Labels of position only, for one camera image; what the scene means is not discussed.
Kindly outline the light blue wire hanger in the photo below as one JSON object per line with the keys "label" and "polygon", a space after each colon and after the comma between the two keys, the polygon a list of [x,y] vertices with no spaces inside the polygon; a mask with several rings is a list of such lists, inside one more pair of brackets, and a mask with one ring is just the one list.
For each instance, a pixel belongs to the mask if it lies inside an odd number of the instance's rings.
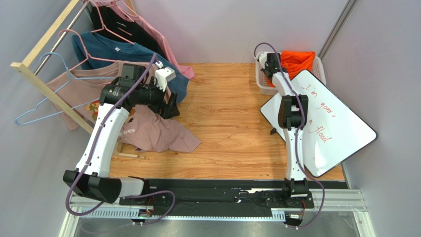
{"label": "light blue wire hanger", "polygon": [[[65,72],[66,72],[66,74],[68,76],[68,80],[65,83],[63,83],[59,88],[57,88],[56,90],[53,91],[53,93],[55,95],[57,95],[57,92],[60,91],[61,89],[63,89],[64,87],[66,87],[72,80],[91,80],[91,79],[105,80],[105,79],[114,79],[112,77],[84,77],[84,78],[77,78],[77,77],[75,77],[74,75],[71,74],[70,69],[69,69],[69,67],[66,64],[64,57],[61,54],[56,53],[56,52],[48,52],[48,53],[42,54],[40,56],[40,58],[39,58],[39,62],[41,62],[42,60],[46,59],[47,56],[51,56],[51,55],[57,55],[58,57],[60,57],[63,65],[65,67],[65,70],[66,70]],[[39,106],[42,103],[44,103],[46,100],[47,100],[47,97],[45,97],[44,99],[42,99],[41,101],[39,101],[33,109],[28,110],[28,111],[24,112],[23,114],[19,115],[18,117],[16,117],[14,119],[14,123],[17,124],[17,125],[27,125],[27,124],[31,124],[31,123],[34,123],[34,122],[37,122],[37,121],[40,121],[40,120],[44,120],[44,119],[50,118],[52,116],[56,116],[56,115],[59,115],[59,114],[64,113],[64,111],[61,110],[61,111],[57,111],[57,112],[55,112],[53,114],[50,114],[50,115],[47,115],[47,116],[44,116],[44,117],[41,117],[41,118],[37,118],[37,119],[31,120],[31,121],[27,121],[27,122],[23,122],[23,123],[21,123],[21,122],[18,121],[20,118],[26,116],[27,114],[29,114],[31,112],[35,112],[39,108]]]}

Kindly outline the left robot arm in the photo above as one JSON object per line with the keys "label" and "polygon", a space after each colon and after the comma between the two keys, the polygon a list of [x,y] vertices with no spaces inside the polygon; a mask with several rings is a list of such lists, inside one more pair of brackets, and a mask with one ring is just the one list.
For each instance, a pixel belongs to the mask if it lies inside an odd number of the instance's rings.
{"label": "left robot arm", "polygon": [[118,198],[139,196],[145,182],[141,178],[110,178],[111,158],[120,131],[136,105],[170,119],[179,115],[177,94],[170,96],[168,81],[176,73],[170,67],[149,72],[150,67],[124,63],[122,74],[100,92],[95,127],[87,148],[74,170],[67,170],[63,181],[76,195],[105,203]]}

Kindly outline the orange t-shirt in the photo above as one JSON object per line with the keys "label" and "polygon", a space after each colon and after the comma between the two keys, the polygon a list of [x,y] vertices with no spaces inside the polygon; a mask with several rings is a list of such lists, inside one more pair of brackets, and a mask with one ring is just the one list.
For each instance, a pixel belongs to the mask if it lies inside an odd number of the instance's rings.
{"label": "orange t-shirt", "polygon": [[286,68],[290,80],[303,70],[312,71],[316,58],[314,51],[299,52],[284,50],[280,56],[281,66]]}

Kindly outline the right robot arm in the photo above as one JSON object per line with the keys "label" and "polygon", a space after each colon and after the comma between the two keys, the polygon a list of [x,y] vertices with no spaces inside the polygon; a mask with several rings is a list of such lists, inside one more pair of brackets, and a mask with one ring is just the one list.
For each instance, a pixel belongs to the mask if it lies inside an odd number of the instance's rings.
{"label": "right robot arm", "polygon": [[309,197],[307,176],[303,168],[302,136],[307,122],[308,97],[300,95],[281,67],[280,54],[263,52],[258,56],[262,72],[278,92],[261,108],[260,112],[281,135],[287,148],[287,172],[282,187],[282,202],[292,206]]}

